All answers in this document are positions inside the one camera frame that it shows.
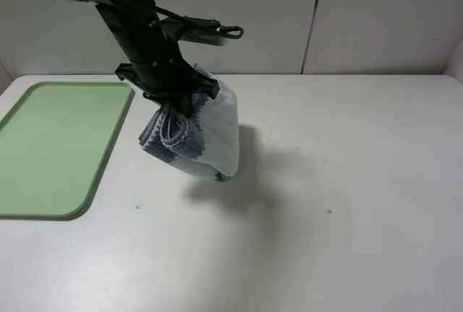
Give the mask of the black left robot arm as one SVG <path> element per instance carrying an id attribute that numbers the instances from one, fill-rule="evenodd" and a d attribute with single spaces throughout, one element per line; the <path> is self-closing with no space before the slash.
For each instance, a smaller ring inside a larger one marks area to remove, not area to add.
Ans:
<path id="1" fill-rule="evenodd" d="M 146 99 L 157 104 L 171 104 L 186 117 L 193 111 L 192 97 L 202 93 L 215 98 L 217 80 L 202 75 L 188 64 L 179 50 L 184 33 L 196 36 L 217 35 L 220 26 L 166 13 L 154 0 L 67 0 L 91 2 L 128 58 L 115 73 L 139 88 Z"/>

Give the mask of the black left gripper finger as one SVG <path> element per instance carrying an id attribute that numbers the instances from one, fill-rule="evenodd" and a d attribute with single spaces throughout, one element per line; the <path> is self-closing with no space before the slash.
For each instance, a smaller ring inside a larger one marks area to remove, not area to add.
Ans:
<path id="1" fill-rule="evenodd" d="M 191 93 L 181 93 L 175 97 L 175 109 L 186 118 L 194 112 Z"/>

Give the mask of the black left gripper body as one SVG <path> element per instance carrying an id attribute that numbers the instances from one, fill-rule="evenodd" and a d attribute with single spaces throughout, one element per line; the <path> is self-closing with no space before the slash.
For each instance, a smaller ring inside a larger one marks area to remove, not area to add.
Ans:
<path id="1" fill-rule="evenodd" d="M 197 71 L 182 56 L 156 51 L 132 51 L 128 64 L 120 64 L 115 71 L 142 90 L 149 99 L 163 103 L 188 104 L 195 94 L 209 98 L 218 95 L 218 81 Z"/>

